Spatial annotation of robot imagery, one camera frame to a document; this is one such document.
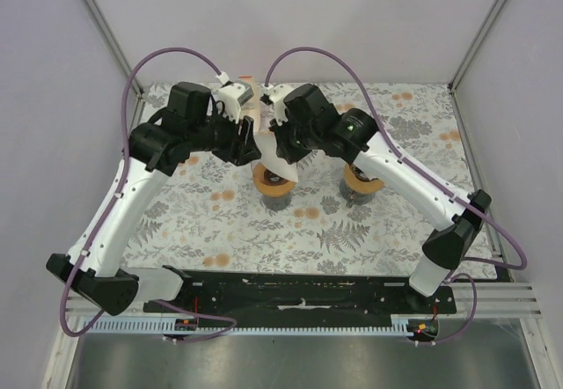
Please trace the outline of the glass carafe brown band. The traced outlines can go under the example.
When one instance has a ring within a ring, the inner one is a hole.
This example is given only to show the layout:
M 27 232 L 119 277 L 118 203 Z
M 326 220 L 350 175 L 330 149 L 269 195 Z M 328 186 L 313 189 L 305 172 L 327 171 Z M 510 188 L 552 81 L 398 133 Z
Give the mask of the glass carafe brown band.
M 266 209 L 269 209 L 273 212 L 278 212 L 286 209 L 291 204 L 291 198 L 291 193 L 276 197 L 262 195 L 261 201 Z

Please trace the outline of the glass coffee server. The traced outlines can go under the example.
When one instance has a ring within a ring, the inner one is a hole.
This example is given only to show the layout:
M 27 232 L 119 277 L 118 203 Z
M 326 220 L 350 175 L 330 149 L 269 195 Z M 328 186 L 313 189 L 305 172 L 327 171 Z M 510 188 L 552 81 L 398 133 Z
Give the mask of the glass coffee server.
M 343 187 L 340 187 L 340 195 L 345 200 L 346 207 L 352 208 L 354 206 L 361 206 L 371 202 L 375 198 L 376 193 L 371 192 L 364 194 L 344 185 Z

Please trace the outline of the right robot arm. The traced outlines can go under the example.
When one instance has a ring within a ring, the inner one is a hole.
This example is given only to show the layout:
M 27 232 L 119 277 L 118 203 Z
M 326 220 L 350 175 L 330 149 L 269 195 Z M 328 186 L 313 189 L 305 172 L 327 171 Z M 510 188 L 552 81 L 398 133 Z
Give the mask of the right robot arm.
M 293 165 L 321 150 L 354 166 L 368 180 L 390 186 L 433 225 L 402 293 L 409 311 L 426 311 L 479 234 L 491 196 L 481 189 L 467 193 L 422 163 L 399 155 L 373 117 L 358 108 L 339 113 L 314 84 L 269 85 L 264 93 L 263 99 L 274 108 L 269 126 L 275 137 L 274 160 Z

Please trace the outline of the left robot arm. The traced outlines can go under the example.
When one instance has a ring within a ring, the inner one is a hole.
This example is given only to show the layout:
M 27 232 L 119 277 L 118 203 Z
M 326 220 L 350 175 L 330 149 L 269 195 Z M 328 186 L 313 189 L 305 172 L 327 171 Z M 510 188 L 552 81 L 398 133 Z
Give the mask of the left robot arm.
M 174 85 L 167 105 L 134 128 L 106 198 L 67 253 L 54 253 L 47 270 L 78 295 L 116 316 L 135 301 L 163 299 L 175 312 L 193 304 L 194 291 L 170 268 L 127 271 L 121 259 L 144 211 L 177 167 L 208 151 L 236 166 L 260 159 L 253 120 L 241 114 L 253 90 L 244 81 L 216 93 L 194 83 Z

